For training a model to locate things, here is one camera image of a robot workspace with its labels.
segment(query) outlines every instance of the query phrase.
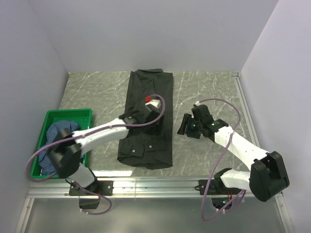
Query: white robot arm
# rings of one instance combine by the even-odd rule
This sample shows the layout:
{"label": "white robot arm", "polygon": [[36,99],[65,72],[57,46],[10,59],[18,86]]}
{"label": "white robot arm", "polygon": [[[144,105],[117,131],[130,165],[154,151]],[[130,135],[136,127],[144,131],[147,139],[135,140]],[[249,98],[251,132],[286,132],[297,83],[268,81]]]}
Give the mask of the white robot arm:
{"label": "white robot arm", "polygon": [[201,134],[226,147],[239,158],[250,171],[227,168],[215,174],[216,186],[250,190],[260,201],[267,201],[289,186],[289,179],[282,156],[276,151],[269,153],[235,132],[227,123],[214,120],[206,105],[192,108],[192,115],[184,114],[178,134],[199,139]]}

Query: black clamp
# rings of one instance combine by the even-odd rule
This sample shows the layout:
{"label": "black clamp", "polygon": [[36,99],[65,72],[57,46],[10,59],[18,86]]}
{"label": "black clamp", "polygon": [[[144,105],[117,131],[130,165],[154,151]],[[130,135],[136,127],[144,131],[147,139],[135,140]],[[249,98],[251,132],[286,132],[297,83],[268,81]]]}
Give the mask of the black clamp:
{"label": "black clamp", "polygon": [[[86,187],[86,189],[103,196],[112,196],[113,181],[95,181],[90,186]],[[97,209],[101,199],[100,197],[96,199],[83,198],[83,196],[91,196],[91,194],[83,191],[75,182],[70,186],[69,196],[79,196],[79,207],[83,210]]]}
{"label": "black clamp", "polygon": [[229,126],[221,119],[214,120],[210,114],[208,107],[204,104],[194,106],[192,109],[192,115],[184,114],[181,126],[177,134],[184,135],[200,139],[201,134],[215,142],[215,133],[224,126]]}
{"label": "black clamp", "polygon": [[[231,168],[225,168],[214,175],[214,179],[211,180],[207,195],[227,195],[228,193],[236,195],[240,193],[238,188],[226,188],[224,183],[221,180],[221,176],[231,170]],[[204,195],[206,188],[207,180],[199,180],[199,185],[194,189],[200,191],[200,195]]]}

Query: metal bracket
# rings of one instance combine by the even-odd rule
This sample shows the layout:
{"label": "metal bracket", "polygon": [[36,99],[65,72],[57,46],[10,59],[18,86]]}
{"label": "metal bracket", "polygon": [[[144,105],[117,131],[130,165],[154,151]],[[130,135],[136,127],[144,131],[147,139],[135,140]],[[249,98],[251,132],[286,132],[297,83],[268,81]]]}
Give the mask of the metal bracket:
{"label": "metal bracket", "polygon": [[[98,181],[101,195],[112,196],[113,181]],[[89,196],[90,194],[84,192],[77,186],[71,186],[69,189],[69,196]]]}
{"label": "metal bracket", "polygon": [[[200,191],[200,195],[204,195],[204,190],[206,187],[208,180],[199,180],[199,185],[196,186],[197,191]],[[240,193],[240,189],[238,188],[226,188],[226,187],[218,187],[217,181],[215,181],[214,179],[211,181],[207,195],[227,195],[229,192],[232,195],[237,195],[238,193]]]}

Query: blue cloth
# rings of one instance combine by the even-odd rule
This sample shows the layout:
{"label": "blue cloth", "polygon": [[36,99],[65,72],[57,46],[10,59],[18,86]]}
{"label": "blue cloth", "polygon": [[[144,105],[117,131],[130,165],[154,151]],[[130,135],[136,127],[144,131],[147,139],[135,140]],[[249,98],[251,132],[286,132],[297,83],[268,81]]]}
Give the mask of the blue cloth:
{"label": "blue cloth", "polygon": [[[47,131],[47,143],[45,145],[51,144],[57,137],[58,133],[63,129],[68,129],[70,132],[73,132],[80,129],[80,126],[77,122],[69,120],[61,120],[59,122],[53,123]],[[56,172],[47,156],[47,152],[48,149],[42,151],[38,155],[39,165],[42,167],[42,175],[50,175]]]}

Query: cable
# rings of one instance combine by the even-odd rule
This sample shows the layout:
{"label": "cable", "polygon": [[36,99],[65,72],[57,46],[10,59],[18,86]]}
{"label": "cable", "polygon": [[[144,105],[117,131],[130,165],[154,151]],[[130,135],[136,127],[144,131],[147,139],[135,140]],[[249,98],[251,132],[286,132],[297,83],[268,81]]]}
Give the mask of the cable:
{"label": "cable", "polygon": [[[225,102],[225,103],[229,104],[229,105],[237,112],[237,115],[238,115],[238,122],[237,122],[237,123],[233,126],[233,128],[232,128],[232,129],[233,129],[233,132],[234,132],[235,129],[238,127],[238,125],[239,125],[240,122],[241,122],[241,114],[240,114],[239,110],[238,110],[232,103],[230,103],[230,102],[228,102],[228,101],[226,101],[226,100],[220,99],[220,98],[204,99],[204,100],[199,101],[199,103],[202,103],[202,102],[205,102],[205,101],[209,101],[209,100],[218,100],[218,101]],[[229,141],[228,141],[228,143],[227,143],[225,149],[223,150],[223,152],[221,153],[221,155],[220,155],[219,158],[217,159],[217,161],[216,161],[215,165],[213,166],[212,171],[211,171],[211,173],[210,173],[210,175],[209,175],[209,178],[208,178],[208,181],[207,181],[205,190],[204,190],[204,195],[203,195],[202,205],[201,205],[201,217],[202,217],[202,220],[203,220],[203,221],[210,221],[210,220],[214,219],[218,214],[220,214],[223,210],[225,210],[225,208],[226,208],[229,204],[231,204],[235,199],[237,199],[239,195],[242,194],[241,199],[238,201],[238,203],[237,203],[235,206],[231,207],[230,210],[236,208],[236,207],[242,202],[242,199],[243,199],[244,196],[245,196],[246,191],[245,191],[245,190],[241,190],[240,193],[238,193],[234,198],[232,198],[230,201],[228,201],[228,202],[227,202],[220,210],[218,210],[214,215],[212,215],[211,217],[205,218],[205,216],[204,216],[204,209],[205,209],[205,203],[206,203],[206,197],[207,197],[207,192],[208,192],[208,189],[209,189],[209,185],[210,185],[210,183],[211,183],[211,180],[212,180],[212,177],[213,177],[213,175],[214,175],[214,172],[215,172],[215,170],[216,170],[217,165],[219,164],[220,160],[223,158],[223,156],[225,155],[225,153],[228,151],[228,148],[229,148],[229,146],[230,146],[230,144],[231,144],[231,142],[232,142],[232,136],[233,136],[233,133],[230,135]]]}

